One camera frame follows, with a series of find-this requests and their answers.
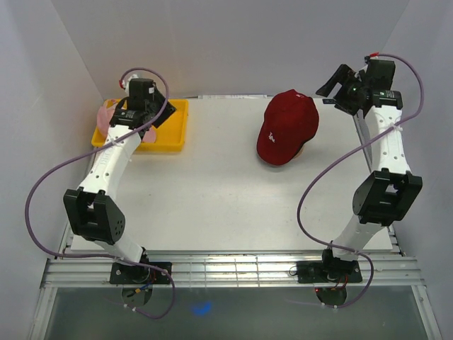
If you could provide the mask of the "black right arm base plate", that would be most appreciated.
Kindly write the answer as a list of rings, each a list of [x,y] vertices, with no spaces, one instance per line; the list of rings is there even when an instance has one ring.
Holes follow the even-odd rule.
[[[322,261],[296,262],[298,283],[361,283],[362,274],[357,261],[340,261],[335,264],[325,264]]]

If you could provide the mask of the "aluminium frame rail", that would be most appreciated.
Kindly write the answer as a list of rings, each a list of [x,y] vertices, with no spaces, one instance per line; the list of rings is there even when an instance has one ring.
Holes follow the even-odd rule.
[[[177,288],[277,288],[294,287],[297,279],[289,272],[298,260],[317,260],[317,253],[286,254],[159,254],[173,264]],[[372,253],[374,268],[360,261],[363,278],[373,274],[375,286],[408,286],[429,339],[441,333],[425,282],[415,258],[397,253]],[[107,288],[112,266],[109,259],[51,259],[42,279],[38,306],[29,339],[44,339],[58,288]]]

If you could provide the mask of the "yellow plastic tray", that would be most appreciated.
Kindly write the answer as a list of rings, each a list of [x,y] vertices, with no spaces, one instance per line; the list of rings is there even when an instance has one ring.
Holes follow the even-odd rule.
[[[137,152],[180,152],[185,143],[185,131],[188,119],[189,102],[186,99],[171,99],[170,103],[176,107],[176,112],[156,131],[155,143],[142,142]],[[94,147],[102,147],[105,139],[96,129],[91,138]]]

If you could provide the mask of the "red cap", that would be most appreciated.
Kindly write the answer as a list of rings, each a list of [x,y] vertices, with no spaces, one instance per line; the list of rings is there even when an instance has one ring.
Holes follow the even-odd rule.
[[[282,166],[312,140],[319,128],[314,100],[291,89],[275,95],[263,115],[256,151],[265,163]]]

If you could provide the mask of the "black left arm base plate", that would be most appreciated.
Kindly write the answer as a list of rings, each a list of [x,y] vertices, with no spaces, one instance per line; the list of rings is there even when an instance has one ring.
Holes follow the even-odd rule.
[[[115,262],[110,271],[110,284],[115,285],[145,285],[169,284],[170,280],[165,273],[141,266],[130,266]]]

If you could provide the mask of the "pink cap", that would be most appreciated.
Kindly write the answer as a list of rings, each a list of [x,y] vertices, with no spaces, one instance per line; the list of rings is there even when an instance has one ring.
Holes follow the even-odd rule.
[[[99,133],[104,138],[106,138],[108,135],[108,128],[110,127],[110,119],[113,117],[113,114],[115,112],[115,108],[116,108],[116,105],[118,102],[119,102],[118,99],[108,99],[98,109],[96,124],[97,124]],[[148,131],[146,131],[142,141],[145,143],[155,143],[156,131],[153,127],[150,128]]]

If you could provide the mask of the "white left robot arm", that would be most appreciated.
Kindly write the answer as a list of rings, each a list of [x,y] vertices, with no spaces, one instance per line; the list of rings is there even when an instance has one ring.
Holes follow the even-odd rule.
[[[152,271],[144,248],[126,235],[126,218],[115,197],[125,168],[147,133],[143,124],[153,118],[162,123],[175,108],[165,101],[155,81],[133,78],[127,97],[106,112],[105,148],[79,187],[66,191],[63,202],[72,232],[121,259],[120,272],[134,283],[143,283]]]

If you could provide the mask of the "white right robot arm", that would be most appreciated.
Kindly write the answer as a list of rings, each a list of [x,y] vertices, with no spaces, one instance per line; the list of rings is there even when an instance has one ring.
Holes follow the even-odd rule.
[[[367,66],[355,72],[341,64],[333,76],[316,92],[327,97],[335,85],[335,107],[350,115],[362,112],[365,122],[382,138],[374,142],[369,176],[352,198],[353,215],[329,246],[321,260],[303,267],[297,265],[301,283],[352,282],[362,280],[358,252],[373,236],[402,220],[423,187],[421,177],[412,173],[403,150],[401,120],[403,99],[392,90],[396,65],[382,59],[369,59]]]

